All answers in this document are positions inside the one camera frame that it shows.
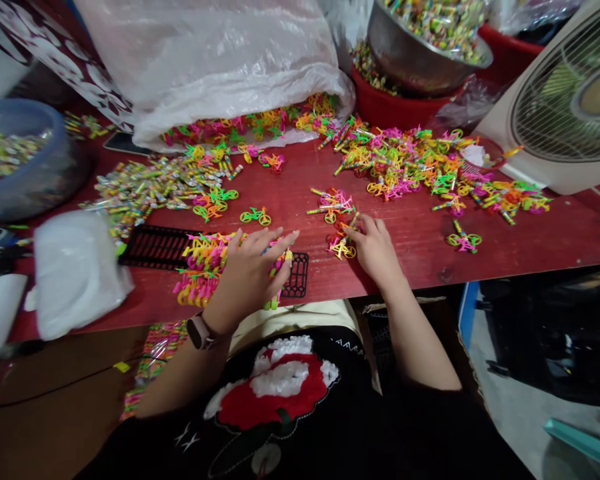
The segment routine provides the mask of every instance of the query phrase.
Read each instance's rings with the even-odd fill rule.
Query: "table surface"
[[[103,139],[81,144],[88,154],[97,158],[94,175],[106,175],[119,161],[141,160],[136,155],[105,150],[102,143]],[[353,196],[359,210],[384,219],[402,269],[414,289],[600,264],[600,195],[592,190],[557,197],[546,214],[520,212],[514,227],[499,215],[476,208],[474,202],[468,200],[461,224],[467,233],[483,237],[479,252],[472,255],[457,252],[444,242],[445,236],[454,230],[448,212],[431,212],[434,205],[440,204],[437,196],[423,189],[384,202],[366,192],[368,180],[355,178],[350,171],[334,177],[341,155],[330,148],[318,151],[319,144],[316,140],[269,149],[285,156],[286,162],[279,176],[271,175],[258,162],[245,165],[242,173],[223,185],[238,190],[240,197],[229,202],[222,218],[204,224],[204,220],[190,210],[161,209],[152,214],[148,223],[224,233],[242,227],[246,232],[252,232],[261,227],[256,222],[242,224],[240,213],[249,207],[265,206],[272,218],[270,227],[282,226],[286,232],[300,230],[293,250],[310,256],[306,296],[284,299],[283,305],[377,292],[355,259],[341,261],[326,252],[325,238],[334,232],[334,228],[326,224],[322,215],[305,214],[317,204],[316,195],[309,191],[311,187],[343,189]],[[238,156],[233,158],[234,166],[244,163]],[[52,215],[75,209],[77,203],[96,198],[94,182],[91,178],[70,202],[29,224],[39,225]],[[18,272],[30,275],[27,290],[31,288],[34,284],[33,260],[20,260]],[[131,274],[135,288],[124,303],[79,332],[178,321],[196,312],[195,307],[180,306],[172,294],[178,280],[176,272],[132,267]],[[38,338],[35,314],[21,309],[9,341],[34,338]]]

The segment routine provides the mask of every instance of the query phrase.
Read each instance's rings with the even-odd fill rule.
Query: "beige pants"
[[[312,327],[346,327],[362,341],[349,300],[306,303],[277,310],[258,310],[242,320],[231,339],[229,358],[268,337]]]

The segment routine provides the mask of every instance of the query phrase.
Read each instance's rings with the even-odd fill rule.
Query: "smartwatch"
[[[209,330],[201,313],[187,320],[187,333],[197,350],[211,350],[218,344],[218,338]]]

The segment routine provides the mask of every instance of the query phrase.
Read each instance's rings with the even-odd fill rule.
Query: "power cord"
[[[128,360],[124,360],[122,362],[116,363],[115,365],[110,365],[108,367],[105,367],[103,369],[97,370],[95,372],[91,372],[88,375],[85,375],[84,377],[80,377],[76,380],[72,380],[64,385],[60,385],[59,387],[56,387],[54,389],[51,390],[47,390],[45,392],[42,393],[38,393],[37,395],[34,395],[32,397],[28,397],[28,398],[24,398],[24,399],[20,399],[20,400],[16,400],[16,401],[12,401],[12,402],[7,402],[7,403],[0,403],[0,408],[6,408],[6,407],[14,407],[16,405],[21,405],[22,403],[26,403],[26,402],[30,402],[32,400],[37,400],[38,398],[42,398],[46,395],[50,395],[52,393],[55,393],[59,390],[65,389],[67,387],[71,387],[73,385],[75,385],[76,383],[80,383],[83,380],[87,380],[90,379],[91,377],[95,377],[96,375],[99,375],[100,373],[104,373],[107,370],[111,369],[111,368],[115,368],[118,369],[120,371],[122,371],[124,373],[124,371],[122,370],[122,368],[120,368],[121,365],[124,365],[126,363],[130,363],[136,360],[158,360],[158,361],[163,361],[163,362],[168,362],[168,360],[164,360],[164,359],[159,359],[156,357],[150,357],[150,356],[142,356],[142,357],[134,357],[132,359],[128,359]]]

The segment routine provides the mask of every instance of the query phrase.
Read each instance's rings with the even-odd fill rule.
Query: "blue bowl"
[[[0,179],[0,223],[24,220],[60,205],[91,172],[91,162],[78,154],[58,111],[32,100],[0,100],[0,133],[40,135],[44,131],[50,132],[47,144],[20,169]]]

